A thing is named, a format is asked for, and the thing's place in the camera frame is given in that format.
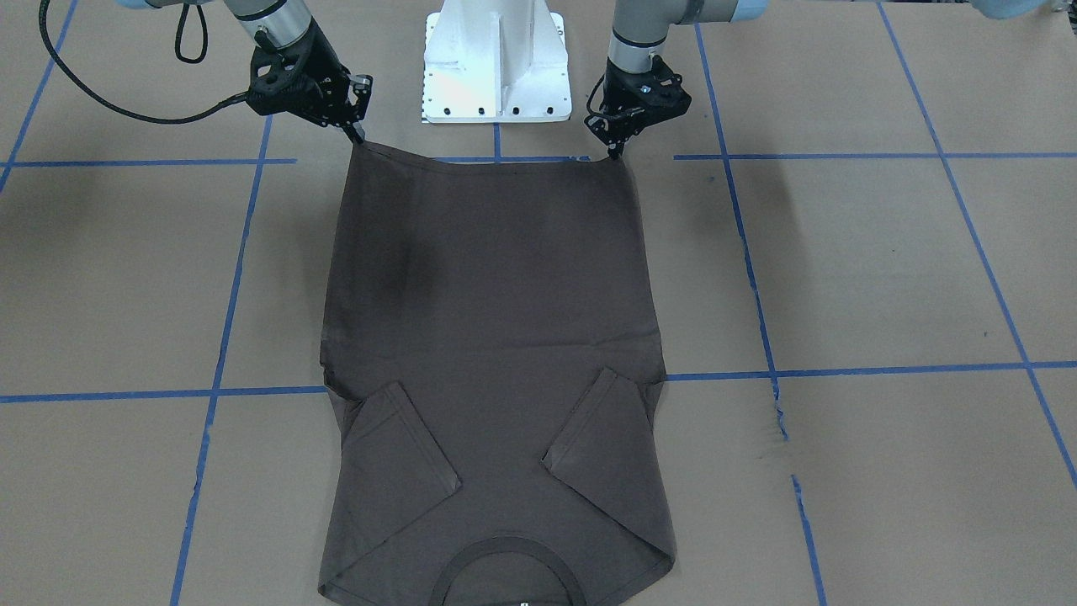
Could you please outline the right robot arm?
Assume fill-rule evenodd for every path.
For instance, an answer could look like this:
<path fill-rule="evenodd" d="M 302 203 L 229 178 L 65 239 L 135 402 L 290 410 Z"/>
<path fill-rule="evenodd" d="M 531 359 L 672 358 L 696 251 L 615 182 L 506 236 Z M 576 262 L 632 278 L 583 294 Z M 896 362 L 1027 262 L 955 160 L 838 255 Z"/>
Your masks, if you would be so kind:
<path fill-rule="evenodd" d="M 227 1 L 225 6 L 254 43 L 247 90 L 183 118 L 157 118 L 126 109 L 118 109 L 118 114 L 181 125 L 244 104 L 261 116 L 292 114 L 320 127 L 338 128 L 353 143 L 365 141 L 362 119 L 373 77 L 342 65 L 304 1 Z"/>

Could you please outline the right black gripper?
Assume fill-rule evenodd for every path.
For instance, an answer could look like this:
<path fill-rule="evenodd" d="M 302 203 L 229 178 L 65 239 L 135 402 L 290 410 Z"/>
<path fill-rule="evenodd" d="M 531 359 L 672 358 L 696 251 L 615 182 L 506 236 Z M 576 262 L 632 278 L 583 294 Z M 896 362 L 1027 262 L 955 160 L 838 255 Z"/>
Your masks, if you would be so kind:
<path fill-rule="evenodd" d="M 372 91 L 373 77 L 350 72 L 324 34 L 304 34 L 284 47 L 255 36 L 246 104 L 258 115 L 292 114 L 320 127 L 342 127 L 362 145 Z"/>

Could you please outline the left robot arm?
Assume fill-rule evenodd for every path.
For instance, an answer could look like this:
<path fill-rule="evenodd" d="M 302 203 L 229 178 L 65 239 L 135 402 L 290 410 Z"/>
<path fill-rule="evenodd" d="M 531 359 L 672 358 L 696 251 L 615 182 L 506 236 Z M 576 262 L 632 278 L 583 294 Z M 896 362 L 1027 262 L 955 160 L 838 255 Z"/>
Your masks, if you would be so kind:
<path fill-rule="evenodd" d="M 617 160 L 631 138 L 684 115 L 693 103 L 662 57 L 670 27 L 757 19 L 767 1 L 618 1 L 607 60 L 587 100 L 590 133 Z"/>

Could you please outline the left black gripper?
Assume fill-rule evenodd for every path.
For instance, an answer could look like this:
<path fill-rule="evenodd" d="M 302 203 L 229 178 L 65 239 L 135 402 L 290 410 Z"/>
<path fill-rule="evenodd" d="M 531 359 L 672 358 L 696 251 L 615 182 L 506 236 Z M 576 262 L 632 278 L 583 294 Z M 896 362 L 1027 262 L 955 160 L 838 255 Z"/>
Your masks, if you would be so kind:
<path fill-rule="evenodd" d="M 585 126 L 603 145 L 612 160 L 620 160 L 624 146 L 645 128 L 684 115 L 693 96 L 683 88 L 683 77 L 660 57 L 651 58 L 648 72 L 625 72 L 612 59 L 587 100 Z"/>

